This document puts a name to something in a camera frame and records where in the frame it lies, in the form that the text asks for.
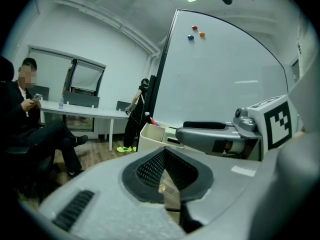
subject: smartphone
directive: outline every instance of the smartphone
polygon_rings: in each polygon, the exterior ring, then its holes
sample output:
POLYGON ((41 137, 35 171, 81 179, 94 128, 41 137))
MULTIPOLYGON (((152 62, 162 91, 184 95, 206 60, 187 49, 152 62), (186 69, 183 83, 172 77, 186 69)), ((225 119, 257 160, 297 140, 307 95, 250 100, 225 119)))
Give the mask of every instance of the smartphone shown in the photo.
POLYGON ((33 102, 38 102, 38 101, 41 100, 41 98, 42 98, 42 95, 37 93, 36 95, 34 95, 32 101, 33 102))

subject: black suit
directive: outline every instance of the black suit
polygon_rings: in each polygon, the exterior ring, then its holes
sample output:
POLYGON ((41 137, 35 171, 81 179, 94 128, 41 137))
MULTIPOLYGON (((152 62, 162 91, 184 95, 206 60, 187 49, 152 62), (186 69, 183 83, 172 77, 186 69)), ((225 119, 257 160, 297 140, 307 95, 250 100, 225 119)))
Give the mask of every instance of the black suit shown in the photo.
MULTIPOLYGON (((76 155, 74 146, 76 137, 69 131, 67 126, 60 120, 55 120, 40 128, 40 110, 32 108, 26 112, 21 103, 24 98, 18 86, 18 82, 2 82, 0 93, 3 100, 0 102, 0 116, 5 129, 4 143, 8 146, 32 147, 39 144, 37 149, 42 150, 37 154, 50 156, 51 150, 61 150, 64 163, 69 172, 81 169, 81 164, 76 155)), ((26 89, 26 98, 32 99, 26 89)))

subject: black vent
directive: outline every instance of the black vent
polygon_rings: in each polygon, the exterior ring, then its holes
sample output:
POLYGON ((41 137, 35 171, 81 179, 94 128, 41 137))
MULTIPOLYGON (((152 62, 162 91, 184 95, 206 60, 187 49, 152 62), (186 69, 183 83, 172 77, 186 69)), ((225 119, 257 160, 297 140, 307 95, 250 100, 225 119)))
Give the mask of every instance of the black vent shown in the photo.
POLYGON ((170 147, 161 147, 129 164, 122 173, 123 185, 142 202, 163 203, 158 189, 165 169, 180 191, 181 203, 203 197, 214 180, 205 164, 170 147))
POLYGON ((72 201, 63 208, 53 223, 59 228, 69 231, 94 195, 95 193, 89 190, 79 192, 72 201))

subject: water bottle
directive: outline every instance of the water bottle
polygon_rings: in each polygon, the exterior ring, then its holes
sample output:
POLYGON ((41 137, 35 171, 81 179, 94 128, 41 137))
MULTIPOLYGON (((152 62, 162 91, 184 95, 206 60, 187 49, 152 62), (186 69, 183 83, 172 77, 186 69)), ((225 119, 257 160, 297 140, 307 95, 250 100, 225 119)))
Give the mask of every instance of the water bottle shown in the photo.
POLYGON ((61 96, 60 102, 59 102, 59 109, 63 110, 64 109, 64 96, 61 96))

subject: white table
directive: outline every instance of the white table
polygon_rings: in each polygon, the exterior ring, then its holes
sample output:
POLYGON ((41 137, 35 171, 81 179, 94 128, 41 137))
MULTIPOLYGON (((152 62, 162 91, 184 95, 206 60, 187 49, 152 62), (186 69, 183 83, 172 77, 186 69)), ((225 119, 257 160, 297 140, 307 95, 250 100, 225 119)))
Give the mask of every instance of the white table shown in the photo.
MULTIPOLYGON (((63 109, 59 109, 59 103, 53 101, 41 100, 41 112, 48 112, 53 114, 61 114, 68 116, 81 116, 90 118, 110 119, 109 131, 109 151, 112 151, 112 135, 114 130, 114 119, 127 119, 128 115, 124 111, 118 111, 107 108, 93 108, 86 106, 77 106, 64 104, 63 109)), ((41 113, 41 122, 45 122, 44 113, 41 113)))

